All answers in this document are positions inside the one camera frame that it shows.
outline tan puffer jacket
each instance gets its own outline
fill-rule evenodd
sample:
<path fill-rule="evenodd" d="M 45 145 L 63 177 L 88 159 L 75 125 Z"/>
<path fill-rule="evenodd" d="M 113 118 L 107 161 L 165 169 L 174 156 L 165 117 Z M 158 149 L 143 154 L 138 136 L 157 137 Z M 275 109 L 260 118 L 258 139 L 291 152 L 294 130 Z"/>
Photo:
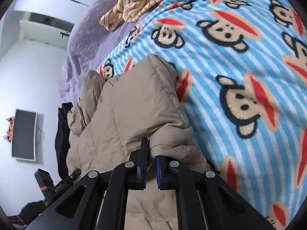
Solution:
<path fill-rule="evenodd" d="M 112 170 L 140 148 L 142 137 L 150 138 L 151 163 L 164 155 L 195 171 L 208 170 L 179 104 L 176 78 L 176 70 L 152 54 L 106 82 L 89 71 L 81 99 L 68 114 L 74 133 L 66 160 L 69 171 L 80 168 L 83 176 L 90 170 Z M 174 191 L 157 188 L 154 167 L 144 191 L 129 191 L 125 229 L 178 229 Z"/>

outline striped blanket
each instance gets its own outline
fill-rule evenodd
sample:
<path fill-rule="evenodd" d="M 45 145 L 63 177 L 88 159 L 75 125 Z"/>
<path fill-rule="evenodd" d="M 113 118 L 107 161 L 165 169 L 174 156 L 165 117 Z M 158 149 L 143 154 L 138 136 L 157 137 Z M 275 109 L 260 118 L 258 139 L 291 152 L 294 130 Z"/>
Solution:
<path fill-rule="evenodd" d="M 306 29 L 287 0 L 164 0 L 101 60 L 106 79 L 150 53 L 203 155 L 276 229 L 307 194 Z"/>

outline television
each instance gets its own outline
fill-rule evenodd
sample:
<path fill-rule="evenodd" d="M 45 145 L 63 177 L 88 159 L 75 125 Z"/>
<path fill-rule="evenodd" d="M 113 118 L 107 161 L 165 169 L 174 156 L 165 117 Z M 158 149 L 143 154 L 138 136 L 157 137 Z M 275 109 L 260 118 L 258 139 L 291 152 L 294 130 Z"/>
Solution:
<path fill-rule="evenodd" d="M 16 110 L 12 134 L 12 158 L 36 161 L 36 120 L 37 112 Z"/>

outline black metal frame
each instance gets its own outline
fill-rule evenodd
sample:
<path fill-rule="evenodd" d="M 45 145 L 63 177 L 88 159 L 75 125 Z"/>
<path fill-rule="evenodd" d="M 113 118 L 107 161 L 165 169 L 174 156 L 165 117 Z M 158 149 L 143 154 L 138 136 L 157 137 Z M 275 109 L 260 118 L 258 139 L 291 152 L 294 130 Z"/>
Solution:
<path fill-rule="evenodd" d="M 76 180 L 79 175 L 81 175 L 81 169 L 76 169 L 70 176 L 67 176 L 65 179 L 62 179 L 57 185 L 54 185 L 50 174 L 45 170 L 38 169 L 34 173 L 34 176 L 40 187 L 41 192 L 45 197 L 43 202 L 44 206 L 46 208 L 49 207 L 68 189 L 70 189 L 74 185 L 74 180 Z"/>
<path fill-rule="evenodd" d="M 16 230 L 13 224 L 9 221 L 3 209 L 0 206 L 0 229 L 2 230 Z"/>
<path fill-rule="evenodd" d="M 149 141 L 143 138 L 128 162 L 101 174 L 90 171 L 27 229 L 124 230 L 128 191 L 146 188 L 148 149 Z M 175 190 L 179 230 L 274 229 L 213 171 L 195 172 L 158 156 L 157 183 L 160 190 Z"/>

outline cartoon monkey face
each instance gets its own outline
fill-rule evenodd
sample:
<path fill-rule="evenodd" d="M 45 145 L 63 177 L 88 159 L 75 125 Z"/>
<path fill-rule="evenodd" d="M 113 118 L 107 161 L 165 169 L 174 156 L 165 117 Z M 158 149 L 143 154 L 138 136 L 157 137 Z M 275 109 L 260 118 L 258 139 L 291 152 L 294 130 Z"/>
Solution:
<path fill-rule="evenodd" d="M 228 89 L 225 98 L 232 115 L 237 119 L 249 120 L 260 117 L 257 102 L 248 97 L 245 89 Z"/>
<path fill-rule="evenodd" d="M 294 51 L 295 57 L 303 61 L 307 66 L 307 45 L 298 38 L 292 37 L 285 32 L 282 32 L 281 37 L 288 47 Z"/>
<path fill-rule="evenodd" d="M 240 138 L 251 138 L 257 130 L 257 119 L 260 118 L 257 102 L 246 96 L 245 86 L 238 85 L 234 79 L 222 75 L 215 79 L 222 86 L 220 102 L 225 115 L 236 125 Z"/>
<path fill-rule="evenodd" d="M 182 36 L 176 32 L 185 27 L 185 24 L 177 18 L 162 18 L 154 22 L 160 26 L 151 34 L 151 39 L 155 44 L 163 48 L 182 48 L 185 44 Z"/>
<path fill-rule="evenodd" d="M 227 22 L 199 21 L 196 26 L 201 27 L 204 36 L 219 46 L 232 47 L 238 53 L 244 53 L 249 48 L 239 30 Z"/>
<path fill-rule="evenodd" d="M 154 40 L 155 44 L 163 48 L 182 48 L 185 43 L 175 30 L 171 30 L 167 26 L 153 31 L 151 39 Z"/>
<path fill-rule="evenodd" d="M 275 98 L 267 85 L 253 73 L 245 74 L 244 85 L 222 75 L 216 76 L 215 79 L 222 86 L 222 109 L 229 121 L 236 126 L 240 138 L 251 138 L 256 133 L 257 120 L 260 118 L 270 131 L 277 130 L 279 114 L 273 107 L 276 105 Z"/>
<path fill-rule="evenodd" d="M 284 42 L 294 51 L 293 55 L 284 55 L 282 61 L 289 66 L 307 85 L 307 45 L 301 40 L 283 32 Z"/>
<path fill-rule="evenodd" d="M 269 10 L 274 16 L 274 20 L 282 26 L 288 27 L 293 22 L 293 13 L 286 9 L 279 1 L 270 0 Z"/>
<path fill-rule="evenodd" d="M 167 6 L 167 9 L 170 10 L 170 9 L 173 9 L 173 8 L 178 8 L 178 7 L 180 7 L 180 8 L 182 8 L 182 9 L 184 9 L 184 10 L 191 10 L 191 9 L 193 8 L 193 5 L 192 5 L 193 2 L 194 2 L 194 1 L 192 0 L 192 1 L 189 1 L 189 2 L 187 2 L 187 3 L 183 3 L 183 2 L 173 3 L 173 4 L 171 4 L 171 5 L 168 5 L 168 6 Z"/>
<path fill-rule="evenodd" d="M 98 68 L 98 73 L 100 76 L 102 76 L 105 80 L 108 80 L 114 76 L 114 67 L 111 64 L 111 60 L 107 59 L 105 62 L 104 67 L 102 67 L 102 64 Z"/>
<path fill-rule="evenodd" d="M 130 46 L 131 41 L 137 38 L 137 35 L 139 34 L 139 32 L 141 32 L 141 26 L 142 26 L 142 22 L 138 28 L 134 26 L 134 28 L 130 31 L 128 38 L 126 39 L 125 48 L 128 48 Z"/>
<path fill-rule="evenodd" d="M 227 7 L 233 8 L 233 9 L 238 9 L 242 5 L 250 6 L 249 3 L 244 2 L 244 1 L 237 1 L 237 0 L 210 0 L 210 3 L 212 5 L 218 5 L 218 4 L 222 3 L 222 2 L 224 2 Z"/>
<path fill-rule="evenodd" d="M 224 0 L 224 3 L 229 8 L 238 9 L 241 5 L 250 6 L 249 3 L 236 0 Z"/>
<path fill-rule="evenodd" d="M 202 29 L 207 39 L 219 46 L 232 47 L 238 53 L 244 53 L 249 48 L 243 40 L 244 36 L 255 41 L 261 39 L 260 31 L 235 12 L 215 10 L 210 14 L 217 20 L 199 21 L 196 26 Z"/>

